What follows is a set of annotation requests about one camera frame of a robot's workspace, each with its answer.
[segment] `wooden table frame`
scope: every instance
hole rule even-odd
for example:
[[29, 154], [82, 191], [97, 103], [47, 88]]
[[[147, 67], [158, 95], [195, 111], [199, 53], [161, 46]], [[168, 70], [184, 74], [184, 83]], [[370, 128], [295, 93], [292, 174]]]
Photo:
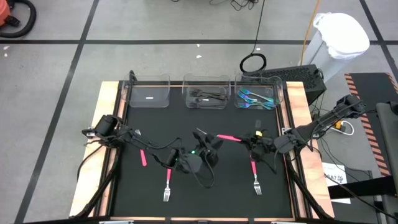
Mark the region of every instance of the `wooden table frame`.
[[[122, 97], [120, 97], [120, 102], [116, 102], [118, 95], [118, 86], [119, 82], [103, 82], [101, 84], [101, 89], [99, 91], [98, 101], [93, 117], [92, 126], [96, 126], [102, 115], [104, 114], [117, 114], [120, 117], [123, 117], [124, 111], [126, 109], [126, 102], [123, 97], [126, 93], [121, 93]], [[285, 99], [280, 105], [280, 113], [278, 116], [281, 116], [282, 119], [278, 119], [283, 121], [283, 124], [279, 124], [279, 127], [289, 128], [290, 124], [294, 124], [295, 127], [300, 125], [305, 125], [310, 123], [311, 117], [307, 104], [307, 98], [305, 96], [305, 91], [303, 84], [301, 82], [287, 82], [286, 90], [284, 91]], [[313, 146], [317, 146], [316, 140], [313, 140]], [[98, 143], [89, 144], [86, 147], [84, 158], [93, 152], [97, 147], [99, 147]], [[113, 158], [115, 156], [115, 149], [107, 149], [104, 147], [100, 149], [96, 154], [94, 154], [90, 159], [88, 159], [85, 165], [81, 168], [80, 178], [78, 180], [75, 196], [73, 198], [72, 207], [70, 211], [70, 216], [76, 215], [79, 213], [87, 202], [91, 199], [92, 195], [96, 192], [99, 187], [101, 176], [104, 176], [102, 173], [104, 165], [107, 168], [107, 171], [110, 170]], [[294, 152], [290, 153], [291, 157], [295, 157]], [[307, 185], [307, 189], [313, 195], [315, 200], [322, 206], [324, 211], [327, 214], [334, 217], [333, 208], [331, 206], [330, 196], [328, 192], [328, 187], [326, 185], [326, 180], [324, 178], [324, 172], [322, 167], [322, 161], [320, 159], [320, 155], [316, 152], [310, 151], [307, 147], [305, 147], [301, 153], [301, 168], [303, 171], [303, 176], [305, 177], [305, 183]], [[294, 169], [299, 172], [299, 167], [297, 165], [297, 160], [293, 161], [292, 165]], [[107, 204], [109, 201], [109, 196], [111, 195], [110, 183], [100, 201], [100, 206], [97, 208], [97, 212], [95, 215], [104, 216], [107, 212]], [[295, 186], [295, 195], [298, 205], [298, 215], [300, 217], [308, 217], [307, 214], [310, 212], [303, 200], [303, 195], [300, 189]], [[313, 218], [316, 218], [317, 215], [313, 210], [311, 210], [311, 214]], [[153, 220], [153, 221], [162, 221], [165, 220], [164, 217], [112, 217], [113, 220]], [[248, 218], [171, 218], [173, 221], [194, 221], [194, 220], [208, 220], [208, 221], [235, 221], [235, 222], [247, 222]], [[254, 221], [264, 222], [264, 221], [293, 221], [293, 218], [255, 218]]]

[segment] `orange black striped tape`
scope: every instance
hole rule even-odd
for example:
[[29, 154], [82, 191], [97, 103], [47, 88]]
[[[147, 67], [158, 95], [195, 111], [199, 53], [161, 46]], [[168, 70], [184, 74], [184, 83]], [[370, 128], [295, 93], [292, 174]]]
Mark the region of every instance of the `orange black striped tape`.
[[[388, 74], [388, 75], [389, 75], [391, 83], [394, 86], [394, 89], [396, 90], [396, 92], [398, 94], [398, 86], [395, 84], [395, 81], [392, 78], [391, 74]], [[350, 74], [345, 74], [345, 78], [346, 78], [346, 81], [347, 81], [347, 84], [348, 84], [349, 92], [352, 95], [357, 96], [359, 99], [361, 99], [359, 97], [359, 95], [358, 95], [358, 91], [356, 90], [353, 77], [351, 77]], [[379, 144], [377, 143], [377, 138], [376, 138], [376, 136], [373, 133], [371, 124], [369, 123], [368, 116], [366, 114], [363, 114], [359, 118], [360, 118], [360, 120], [362, 122], [362, 126], [363, 126], [363, 128], [365, 130], [366, 137], [368, 139], [369, 145], [372, 148], [372, 152], [373, 152], [374, 158], [376, 160], [376, 164], [379, 167], [381, 175], [382, 176], [390, 175], [390, 172], [388, 171], [388, 168], [387, 168], [387, 164], [384, 161], [384, 157], [383, 157], [383, 155], [381, 153]]]

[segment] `clear plastic bin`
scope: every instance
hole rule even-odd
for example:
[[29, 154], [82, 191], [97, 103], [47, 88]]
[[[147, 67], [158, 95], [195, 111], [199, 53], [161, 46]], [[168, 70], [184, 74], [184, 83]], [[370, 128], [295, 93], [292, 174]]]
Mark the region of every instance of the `clear plastic bin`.
[[235, 106], [238, 108], [273, 110], [283, 99], [279, 77], [235, 76]]
[[123, 81], [122, 99], [133, 108], [165, 108], [170, 103], [170, 76], [139, 76], [130, 72]]
[[186, 74], [183, 78], [182, 98], [188, 108], [224, 109], [231, 96], [228, 76], [203, 77]]

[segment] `pink-handled fork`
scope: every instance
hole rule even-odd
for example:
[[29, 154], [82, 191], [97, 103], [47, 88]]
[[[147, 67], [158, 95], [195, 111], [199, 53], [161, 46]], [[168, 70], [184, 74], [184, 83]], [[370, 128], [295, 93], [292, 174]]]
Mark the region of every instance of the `pink-handled fork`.
[[164, 189], [164, 194], [163, 194], [163, 201], [164, 201], [164, 202], [168, 202], [168, 201], [169, 201], [169, 198], [170, 198], [170, 187], [169, 187], [169, 183], [170, 183], [171, 175], [172, 175], [172, 170], [171, 170], [171, 169], [167, 169], [166, 188]]
[[254, 174], [254, 190], [256, 191], [257, 195], [261, 195], [260, 183], [257, 180], [256, 162], [252, 158], [250, 158], [250, 161], [251, 161], [251, 169]]

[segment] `plastic container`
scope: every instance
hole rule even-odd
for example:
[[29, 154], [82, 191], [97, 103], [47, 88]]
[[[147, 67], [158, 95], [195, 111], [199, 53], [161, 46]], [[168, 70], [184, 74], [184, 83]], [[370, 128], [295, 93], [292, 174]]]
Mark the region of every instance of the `plastic container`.
[[234, 93], [237, 108], [273, 110], [284, 99], [282, 80], [279, 77], [236, 75]]
[[318, 30], [304, 53], [302, 65], [315, 64], [322, 70], [324, 82], [370, 46], [364, 29], [347, 14], [317, 14], [313, 26]]
[[188, 108], [224, 109], [231, 96], [228, 76], [203, 77], [186, 74], [183, 78], [182, 98]]
[[139, 76], [133, 72], [123, 81], [122, 99], [133, 108], [165, 108], [170, 103], [170, 76]]

